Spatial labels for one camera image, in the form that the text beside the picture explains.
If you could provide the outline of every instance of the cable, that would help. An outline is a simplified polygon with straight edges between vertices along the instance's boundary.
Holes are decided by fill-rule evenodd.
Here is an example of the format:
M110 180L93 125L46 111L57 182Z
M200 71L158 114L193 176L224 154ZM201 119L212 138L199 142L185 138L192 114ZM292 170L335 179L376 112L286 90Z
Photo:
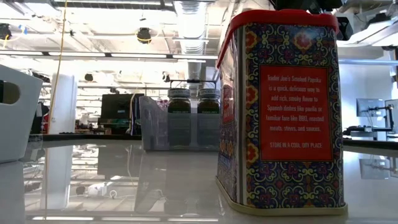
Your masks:
M364 23L368 23L367 21L363 21L361 18L359 18L359 16L357 14L354 14L354 16L356 16L359 21L364 22Z
M8 41L8 37L9 37L9 35L7 34L7 35L6 35L6 39L4 40L4 43L2 44L2 49L3 49L3 50L6 48L7 41Z
M369 117L366 115L366 117L368 118L368 121L370 121L370 123L371 123L371 127L373 128L373 121L372 121L372 116L371 116L371 114L370 114L370 112L368 112L368 111L366 111L367 113L368 113L368 115L369 115Z
M58 70L57 70L57 75L55 76L55 84L54 84L54 89L51 95L51 102L50 102L50 113L49 113L49 122L48 122L48 130L50 131L51 127L51 120L52 120L52 114L54 110L54 104L55 104L55 94L57 93L57 85L58 85L58 79L60 76L60 68L61 68L61 61L62 61L62 52L63 52L63 38L65 35L65 22L67 20L67 7L68 7L68 0L65 0L65 9L63 11L63 21L62 21L62 37L61 37L61 49L60 49L60 56L59 56L59 61L58 61ZM48 149L45 150L45 209L44 209L44 217L45 220L47 219L47 206L48 206L48 182L49 182L49 154L48 154Z

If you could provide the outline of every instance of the white container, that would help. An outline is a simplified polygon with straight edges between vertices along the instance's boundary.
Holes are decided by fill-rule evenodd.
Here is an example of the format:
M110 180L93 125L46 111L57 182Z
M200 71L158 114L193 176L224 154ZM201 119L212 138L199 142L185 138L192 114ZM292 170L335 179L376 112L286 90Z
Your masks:
M43 82L2 65L0 80L18 87L4 96L19 95L13 104L0 103L0 162L10 162L24 157Z

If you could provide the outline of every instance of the floral pattern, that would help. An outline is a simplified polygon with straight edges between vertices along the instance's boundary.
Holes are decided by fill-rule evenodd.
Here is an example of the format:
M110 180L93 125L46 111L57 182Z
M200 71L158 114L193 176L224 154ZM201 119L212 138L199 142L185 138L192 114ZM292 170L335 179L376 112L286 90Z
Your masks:
M228 75L229 77L225 77L229 80L229 78L236 74L231 74L231 72L227 71L237 71L237 64L232 58L231 49L233 44L229 43L229 47L227 49L228 53L225 54L224 58L226 62L223 62L223 66L221 67L221 74ZM221 89L221 94L223 99L227 98L228 100L223 100L222 108L229 109L231 111L235 110L235 104L233 100L233 82L224 82L224 85ZM220 150L218 152L218 167L217 167L217 178L223 185L225 191L231 197L232 200L236 201L236 122L234 119L220 119L221 130L220 130Z
M254 162L259 158L259 149L252 143L248 145L248 149L246 150L246 160L248 162Z
M246 48L253 48L257 44L257 35L254 32L246 33Z
M335 31L327 27L248 24L246 37L246 201L256 208L342 207L341 108ZM261 65L327 67L331 162L262 161Z
M294 45L304 54L312 45L312 38L306 32L298 32L294 36Z

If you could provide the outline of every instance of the red label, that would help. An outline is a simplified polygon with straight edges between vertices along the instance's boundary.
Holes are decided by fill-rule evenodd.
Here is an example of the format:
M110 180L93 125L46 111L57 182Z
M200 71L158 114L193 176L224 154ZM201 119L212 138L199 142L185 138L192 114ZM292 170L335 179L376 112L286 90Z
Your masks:
M330 161L326 68L262 66L261 159Z
M223 87L223 123L234 119L233 89L230 86Z

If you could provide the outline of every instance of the yellow cable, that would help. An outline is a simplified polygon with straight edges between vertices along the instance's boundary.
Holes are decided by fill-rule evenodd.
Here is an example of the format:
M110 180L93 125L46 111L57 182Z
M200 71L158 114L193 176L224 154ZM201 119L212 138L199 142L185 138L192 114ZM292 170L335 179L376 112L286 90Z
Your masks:
M54 89L52 90L52 94L51 94L48 131L50 131L50 127L51 127L52 114L53 114L54 105L55 105L55 94L57 93L58 78L60 76L60 68L61 68L62 52L63 52L63 37L64 37L64 34L65 34L65 22L67 20L67 7L68 7L68 0L65 0L65 9L63 11L63 22L62 22L61 50L60 50L60 56L59 56L59 61L58 61L57 75L55 76ZM48 182L49 182L49 154L48 154L48 149L46 149L46 151L45 151L45 182L44 182L44 184L45 184L44 219L45 220L47 220Z
M9 35L7 34L6 39L4 40L4 43L2 44L3 50L6 48L8 37L9 37Z
M8 35L7 35L7 36L6 36L6 39L5 39L5 40L0 40L0 42L4 42L4 44L6 44L6 42L16 41L16 40L20 39L20 38L22 37L23 34L24 34L24 30L22 30L22 32L21 32L21 34L20 34L19 37L16 37L16 38L11 39L11 40L7 40L7 36L8 36Z

